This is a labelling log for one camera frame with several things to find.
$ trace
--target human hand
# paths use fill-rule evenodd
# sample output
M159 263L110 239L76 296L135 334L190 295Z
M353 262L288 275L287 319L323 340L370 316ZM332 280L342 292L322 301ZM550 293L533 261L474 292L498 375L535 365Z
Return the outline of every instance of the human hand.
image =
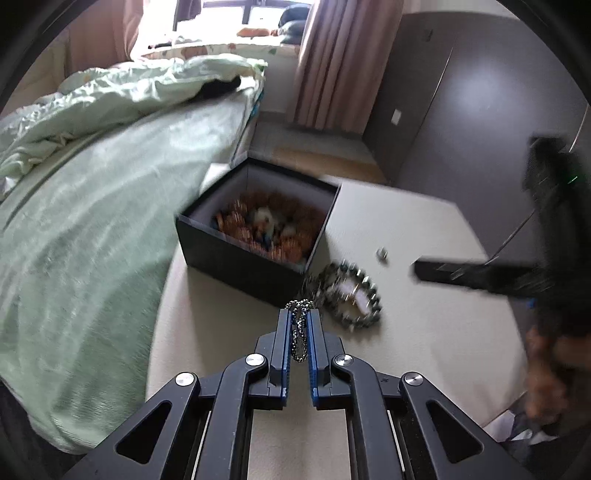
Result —
M528 357L525 412L540 425L554 423L569 405L566 385L552 368L553 347L560 345L559 351L564 354L566 344L562 340L564 338L553 345L553 341L541 336L536 327L527 333L525 339Z

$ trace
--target white table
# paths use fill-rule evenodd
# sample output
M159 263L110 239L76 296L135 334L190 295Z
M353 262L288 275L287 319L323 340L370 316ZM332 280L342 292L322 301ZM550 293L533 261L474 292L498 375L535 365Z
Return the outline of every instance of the white table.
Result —
M225 166L214 166L212 181ZM325 317L345 351L377 371L418 371L484 425L523 391L525 355L506 299L462 288L417 284L418 257L482 260L458 208L401 190L342 180L313 270L346 258L365 269L382 297L378 326L350 333ZM388 264L378 262L379 247ZM180 247L168 272L155 326L147 398L182 371L209 375L254 350L275 329L277 309L192 268ZM349 478L345 415L310 403L307 364L292 362L288 406L255 412L249 478Z

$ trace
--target windowsill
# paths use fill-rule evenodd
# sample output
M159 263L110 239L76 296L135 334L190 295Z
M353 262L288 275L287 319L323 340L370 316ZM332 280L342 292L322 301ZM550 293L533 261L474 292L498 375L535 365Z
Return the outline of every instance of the windowsill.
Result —
M257 58L262 54L282 57L297 57L300 54L299 45L281 44L280 41L280 37L244 38L236 35L215 35L213 38L204 38L203 40L179 43L172 46L134 49L134 57L143 59L169 59L172 57L186 59L195 55L235 53L243 57Z

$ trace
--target bedsheet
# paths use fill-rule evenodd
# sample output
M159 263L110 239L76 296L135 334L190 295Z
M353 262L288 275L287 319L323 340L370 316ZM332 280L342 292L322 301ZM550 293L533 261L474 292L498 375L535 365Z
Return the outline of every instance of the bedsheet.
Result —
M233 156L261 85L68 142L0 204L0 377L85 453L143 402L174 214Z
M265 62L233 54L127 62L77 72L58 91L0 121L0 202L20 179L69 141L184 102L212 80L252 77Z

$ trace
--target small metal bead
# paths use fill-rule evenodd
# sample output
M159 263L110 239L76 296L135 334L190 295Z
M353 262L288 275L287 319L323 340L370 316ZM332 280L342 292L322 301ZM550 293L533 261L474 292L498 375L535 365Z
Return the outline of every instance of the small metal bead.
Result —
M378 251L375 254L380 262L386 263L386 260L388 259L388 251L384 247L378 248Z

